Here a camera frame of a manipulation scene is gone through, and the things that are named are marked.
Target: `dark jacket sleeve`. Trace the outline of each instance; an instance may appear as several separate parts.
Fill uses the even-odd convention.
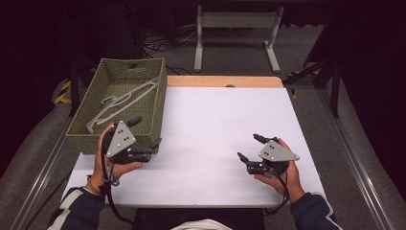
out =
[[[48,223],[48,229],[97,229],[105,197],[72,188],[60,202]]]
[[[337,225],[332,208],[319,194],[306,193],[291,204],[290,213],[298,229],[342,229]]]

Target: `green basket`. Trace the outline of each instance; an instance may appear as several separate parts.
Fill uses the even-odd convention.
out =
[[[86,126],[103,109],[103,104],[101,104],[103,99],[112,96],[120,97],[155,77],[159,77],[159,80],[154,89],[114,118],[103,124],[95,125],[94,133],[90,134]],[[148,150],[149,145],[161,137],[167,84],[168,76],[163,58],[130,60],[103,58],[66,131],[66,138],[83,154],[95,154],[99,135],[108,124],[118,121],[127,122],[140,116],[143,121],[130,130],[137,140],[136,147]],[[128,102],[132,102],[132,99],[137,98],[144,91],[146,90],[137,90]],[[108,109],[101,118],[108,117],[126,104]]]

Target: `metal bracket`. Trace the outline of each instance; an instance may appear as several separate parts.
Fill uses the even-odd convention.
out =
[[[271,162],[297,161],[300,159],[299,155],[273,140],[266,143],[265,147],[260,151],[259,157]]]
[[[135,137],[132,135],[128,126],[123,121],[119,121],[106,156],[112,157],[116,155],[120,151],[130,147],[135,141]]]

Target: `table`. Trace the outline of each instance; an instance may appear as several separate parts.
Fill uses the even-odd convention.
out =
[[[236,87],[224,87],[228,84]],[[247,208],[281,204],[282,197],[248,174],[237,157],[240,151],[260,161],[263,144],[253,138],[254,133],[277,135],[288,143],[301,156],[297,165],[304,189],[324,194],[278,78],[169,76],[168,85],[159,152],[141,169],[122,176],[121,185],[112,190],[116,205]],[[65,193],[84,185],[93,164],[94,155],[79,156]]]

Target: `black cable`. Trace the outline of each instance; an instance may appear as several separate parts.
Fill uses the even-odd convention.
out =
[[[179,67],[171,67],[172,69],[178,69],[178,70],[183,70],[185,72],[187,72],[189,75],[191,75],[191,72],[189,72],[187,69],[184,68],[179,68]]]
[[[156,54],[157,52],[162,52],[162,53],[166,53],[169,52],[170,50],[172,50],[173,48],[175,48],[176,46],[188,41],[192,35],[194,35],[196,33],[196,31],[193,31],[191,34],[185,35],[185,39],[181,39],[181,38],[177,38],[176,43],[175,44],[171,44],[170,42],[168,42],[165,39],[152,39],[152,41],[150,42],[144,42],[144,48],[149,49],[150,55]]]
[[[101,146],[101,167],[102,167],[102,174],[103,174],[103,180],[104,180],[104,185],[101,186],[101,190],[107,195],[108,203],[110,204],[111,210],[113,210],[114,216],[116,216],[117,219],[127,222],[131,225],[134,225],[134,222],[128,218],[124,218],[120,215],[119,211],[116,208],[116,205],[114,204],[113,197],[111,195],[111,182],[110,182],[110,176],[107,175],[107,170],[105,168],[105,161],[104,161],[104,156],[107,152],[107,148],[104,147],[105,141],[106,141],[106,136],[109,135],[111,132],[113,132],[114,135],[114,129],[108,130],[103,138],[102,138],[102,146]]]
[[[68,174],[62,179],[62,181],[59,182],[59,184],[56,186],[56,188],[54,188],[54,190],[51,192],[51,194],[48,195],[48,197],[45,199],[45,201],[42,203],[42,205],[38,208],[38,210],[36,210],[34,215],[31,217],[30,221],[26,224],[26,226],[24,228],[25,230],[28,230],[30,228],[31,224],[34,222],[34,220],[36,219],[38,214],[42,211],[42,209],[45,207],[45,205],[48,203],[48,201],[50,201],[50,199],[52,198],[52,196],[54,196],[54,194],[60,188],[60,186],[62,186],[62,184],[68,180],[69,176],[71,176],[72,170],[68,172]]]
[[[177,75],[180,75],[178,72],[176,72],[174,69],[170,68],[169,66],[166,65],[166,67],[167,67],[168,69],[170,69],[173,73],[175,73],[175,74],[177,74]]]
[[[111,166],[110,175],[108,176],[109,181],[111,181],[111,177],[113,177],[113,169],[114,169],[114,164]]]
[[[278,180],[281,182],[281,184],[283,185],[284,188],[284,192],[283,192],[283,199],[282,199],[282,203],[280,206],[278,206],[276,209],[268,209],[265,208],[265,212],[268,215],[275,215],[276,213],[278,213],[278,211],[281,209],[281,207],[283,207],[283,205],[289,200],[290,194],[289,194],[289,190],[287,189],[287,172],[286,174],[286,183],[281,179],[281,177],[274,171],[272,170],[272,173],[278,178]]]

